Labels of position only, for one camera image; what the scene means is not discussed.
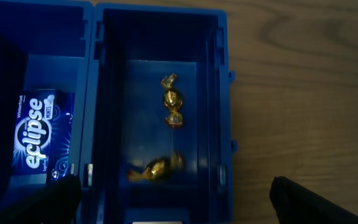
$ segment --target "brown wooden surface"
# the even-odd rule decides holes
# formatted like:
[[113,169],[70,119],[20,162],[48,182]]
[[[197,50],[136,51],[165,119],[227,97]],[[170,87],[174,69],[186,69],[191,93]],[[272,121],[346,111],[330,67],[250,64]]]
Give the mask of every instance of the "brown wooden surface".
[[278,175],[358,215],[358,0],[114,2],[227,12],[234,223],[278,223]]

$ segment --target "blue mint package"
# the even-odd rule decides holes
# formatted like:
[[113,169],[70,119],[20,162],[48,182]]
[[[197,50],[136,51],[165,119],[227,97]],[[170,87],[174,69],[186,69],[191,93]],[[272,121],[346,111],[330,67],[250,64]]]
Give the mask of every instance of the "blue mint package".
[[73,103],[73,93],[58,90],[25,91],[19,96],[11,188],[66,175]]

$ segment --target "black object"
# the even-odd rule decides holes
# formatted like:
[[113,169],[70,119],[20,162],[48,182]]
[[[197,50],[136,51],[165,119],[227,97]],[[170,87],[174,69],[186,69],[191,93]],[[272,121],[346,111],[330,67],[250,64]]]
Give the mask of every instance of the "black object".
[[286,177],[275,177],[270,200],[280,224],[358,224],[358,216]]
[[0,224],[71,223],[80,200],[80,179],[69,175],[1,211]]

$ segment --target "blue container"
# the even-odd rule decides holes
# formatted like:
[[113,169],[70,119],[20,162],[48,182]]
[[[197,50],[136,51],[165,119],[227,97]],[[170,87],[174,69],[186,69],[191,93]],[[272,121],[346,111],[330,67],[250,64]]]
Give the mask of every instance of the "blue container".
[[[171,73],[184,99],[181,129],[163,122],[160,81]],[[7,125],[0,195],[9,180],[17,95],[58,88],[75,91],[70,162],[83,184],[77,223],[230,221],[233,80],[223,11],[0,2],[0,119]],[[172,151],[183,155],[183,172],[161,184],[126,180],[129,168]]]

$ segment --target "gold wrapped candy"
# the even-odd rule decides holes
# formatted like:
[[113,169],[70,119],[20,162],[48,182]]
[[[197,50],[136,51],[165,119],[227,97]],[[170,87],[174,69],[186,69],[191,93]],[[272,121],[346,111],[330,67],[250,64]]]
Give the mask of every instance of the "gold wrapped candy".
[[129,170],[127,172],[127,179],[129,181],[138,181],[138,180],[164,180],[167,179],[170,174],[175,169],[183,168],[183,158],[176,152],[169,157],[161,157],[159,159],[154,159],[149,164],[147,164],[143,173],[139,173],[135,170]]
[[183,116],[178,112],[183,104],[183,100],[180,92],[173,88],[173,82],[176,78],[177,76],[173,73],[170,76],[164,77],[161,81],[161,85],[165,89],[163,102],[171,112],[171,114],[165,118],[165,122],[171,128],[180,128],[183,126]]

